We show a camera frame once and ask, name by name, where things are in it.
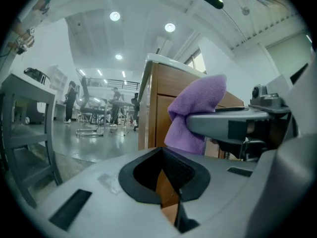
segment gray floor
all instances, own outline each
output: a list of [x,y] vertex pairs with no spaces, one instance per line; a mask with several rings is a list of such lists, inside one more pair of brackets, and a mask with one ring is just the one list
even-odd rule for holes
[[[110,128],[106,128],[103,137],[76,137],[76,130],[79,128],[93,128],[95,125],[85,125],[80,122],[64,124],[59,121],[53,122],[53,148],[58,170],[63,182],[71,179],[82,172],[90,165],[129,154],[138,149],[138,132],[129,128],[129,133],[123,136],[124,129],[114,128],[113,133]],[[43,125],[27,125],[27,128],[35,133],[43,133]],[[32,152],[40,158],[45,158],[45,149],[37,144],[31,146]],[[17,200],[24,200],[15,185],[14,179],[9,172],[5,179]],[[51,176],[39,181],[29,188],[29,191],[37,204],[41,204],[46,197],[56,188],[56,184]]]
[[[28,125],[35,132],[43,131],[43,125]],[[127,129],[129,133],[123,136],[124,129],[113,128],[117,133],[111,133],[107,127],[103,137],[77,137],[79,128],[95,128],[96,125],[86,125],[82,122],[64,124],[53,122],[53,148],[56,153],[78,160],[100,162],[103,160],[132,153],[138,150],[138,132],[133,126]]]

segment railing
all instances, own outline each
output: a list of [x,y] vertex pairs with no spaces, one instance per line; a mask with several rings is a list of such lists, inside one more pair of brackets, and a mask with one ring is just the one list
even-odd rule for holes
[[117,87],[118,89],[125,89],[125,90],[133,90],[139,91],[140,83],[131,82],[131,81],[124,81],[124,80],[115,80],[115,79],[107,79],[107,83],[103,79],[100,78],[86,78],[87,86],[94,86],[94,87]]

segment window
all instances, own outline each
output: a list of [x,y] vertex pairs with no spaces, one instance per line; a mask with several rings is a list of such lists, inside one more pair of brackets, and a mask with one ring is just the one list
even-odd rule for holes
[[193,55],[191,55],[190,58],[185,62],[185,64],[193,69],[207,74],[203,55],[200,50],[197,50]]

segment purple cloth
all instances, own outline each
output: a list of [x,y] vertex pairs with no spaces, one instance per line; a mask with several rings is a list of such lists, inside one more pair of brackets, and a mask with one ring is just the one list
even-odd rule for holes
[[192,82],[176,97],[168,107],[172,125],[164,141],[167,146],[204,154],[205,137],[187,129],[186,117],[214,112],[226,93],[226,81],[225,75],[203,77]]

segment wooden cabinet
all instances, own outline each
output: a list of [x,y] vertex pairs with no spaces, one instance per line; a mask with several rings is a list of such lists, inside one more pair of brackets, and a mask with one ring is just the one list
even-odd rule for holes
[[[165,136],[171,125],[167,108],[181,91],[196,79],[199,77],[189,72],[152,63],[151,73],[140,101],[139,150],[165,146]],[[243,102],[226,92],[217,108],[238,106],[243,106]],[[207,148],[209,146],[216,149],[211,144],[207,144]],[[213,149],[206,150],[209,156],[216,155],[211,152],[214,151]]]

